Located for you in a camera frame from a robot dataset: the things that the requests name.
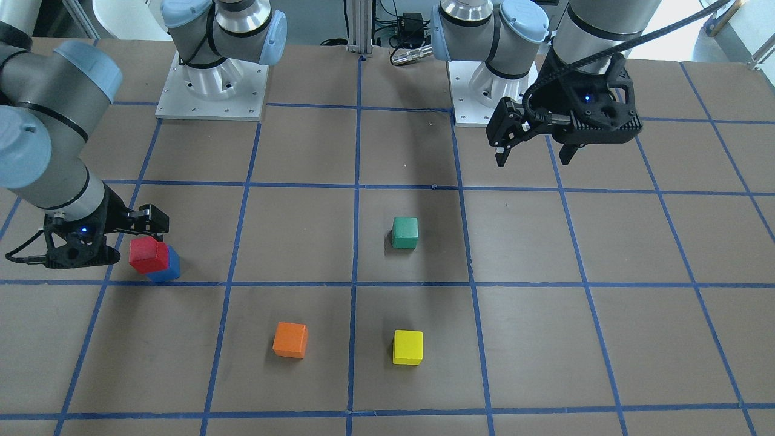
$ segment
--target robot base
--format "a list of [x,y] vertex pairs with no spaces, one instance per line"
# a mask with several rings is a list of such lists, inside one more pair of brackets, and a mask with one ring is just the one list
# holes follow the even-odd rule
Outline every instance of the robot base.
[[[488,107],[479,102],[478,95],[474,95],[469,82],[474,72],[479,67],[481,62],[479,61],[450,61],[447,63],[449,67],[447,71],[449,73],[449,88],[452,92],[452,103],[455,108],[455,124],[461,127],[484,127],[490,122],[490,117],[495,111],[495,107]],[[530,72],[527,76],[520,81],[524,81],[524,86],[520,86],[521,90],[527,89],[538,77],[538,70],[536,65],[533,64],[530,67]],[[493,101],[498,103],[498,100],[503,95],[495,98],[493,95]],[[522,98],[518,95],[511,96],[517,102],[521,102]]]
[[228,99],[204,100],[190,92],[183,70],[172,59],[164,90],[156,107],[157,118],[169,119],[230,119],[234,121],[261,121],[261,109],[267,90],[269,67],[234,59],[244,71],[244,77],[235,85],[236,94]]

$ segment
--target light blue cap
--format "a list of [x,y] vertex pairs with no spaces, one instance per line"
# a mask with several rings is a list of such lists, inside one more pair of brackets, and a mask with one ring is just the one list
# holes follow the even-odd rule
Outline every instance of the light blue cap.
[[0,186],[23,188],[37,180],[51,161],[51,137],[39,119],[12,106],[0,106]]
[[54,53],[70,61],[105,93],[111,103],[121,86],[121,70],[113,59],[91,44],[65,41]]
[[440,61],[452,60],[450,49],[446,46],[439,6],[433,6],[433,9],[431,9],[431,45],[433,46],[433,57]]
[[161,2],[161,17],[168,29],[185,26],[207,12],[212,0],[164,0]]
[[258,63],[262,65],[275,65],[285,51],[285,41],[288,39],[288,19],[282,11],[274,11],[272,21],[267,28],[267,38],[263,42],[261,56]]
[[532,43],[542,43],[549,31],[546,12],[530,0],[504,0],[501,16],[512,30]]

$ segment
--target gray floor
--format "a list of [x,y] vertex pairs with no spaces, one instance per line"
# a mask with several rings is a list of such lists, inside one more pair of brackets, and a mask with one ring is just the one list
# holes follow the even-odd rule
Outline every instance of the gray floor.
[[[124,85],[84,161],[170,215],[183,275],[0,263],[3,436],[775,434],[760,74],[630,61],[637,141],[563,167],[539,137],[497,168],[443,63],[289,46],[260,126],[162,122],[172,44],[98,47]],[[41,219],[1,191],[0,251]],[[304,360],[271,351],[281,320]],[[424,332],[419,367],[391,364],[396,329]]]

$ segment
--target orange cube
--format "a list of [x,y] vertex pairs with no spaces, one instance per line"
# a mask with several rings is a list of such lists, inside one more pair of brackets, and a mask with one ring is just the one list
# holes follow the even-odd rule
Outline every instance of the orange cube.
[[307,351],[307,326],[304,324],[277,323],[272,349],[284,358],[304,358]]

